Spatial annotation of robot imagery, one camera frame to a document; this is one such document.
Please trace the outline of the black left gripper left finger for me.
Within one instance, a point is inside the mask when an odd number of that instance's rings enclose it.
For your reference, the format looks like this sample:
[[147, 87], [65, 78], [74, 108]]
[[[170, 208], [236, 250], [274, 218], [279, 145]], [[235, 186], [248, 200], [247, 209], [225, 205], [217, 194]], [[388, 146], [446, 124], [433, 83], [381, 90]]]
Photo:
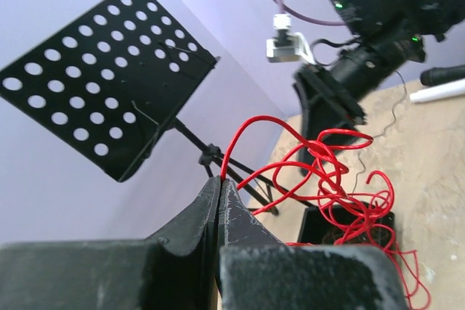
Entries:
[[1, 248], [3, 309], [215, 309], [221, 181], [142, 240]]

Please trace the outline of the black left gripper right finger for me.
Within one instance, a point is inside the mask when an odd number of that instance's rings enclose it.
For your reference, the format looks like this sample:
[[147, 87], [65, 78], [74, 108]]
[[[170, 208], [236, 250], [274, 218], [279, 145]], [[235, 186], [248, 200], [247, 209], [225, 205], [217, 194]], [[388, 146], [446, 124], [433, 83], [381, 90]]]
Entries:
[[222, 182], [219, 252], [223, 309], [406, 309], [394, 264], [367, 245], [291, 247]]

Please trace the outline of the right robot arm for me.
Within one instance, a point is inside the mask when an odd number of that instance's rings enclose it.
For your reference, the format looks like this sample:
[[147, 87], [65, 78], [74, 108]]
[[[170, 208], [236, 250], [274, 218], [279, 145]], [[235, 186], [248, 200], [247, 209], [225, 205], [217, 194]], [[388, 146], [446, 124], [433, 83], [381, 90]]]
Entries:
[[365, 123], [360, 100], [406, 62], [426, 58], [423, 37], [443, 41], [464, 19], [464, 0], [330, 0], [353, 35], [351, 49], [325, 68], [306, 64], [294, 75], [301, 134], [341, 147]]

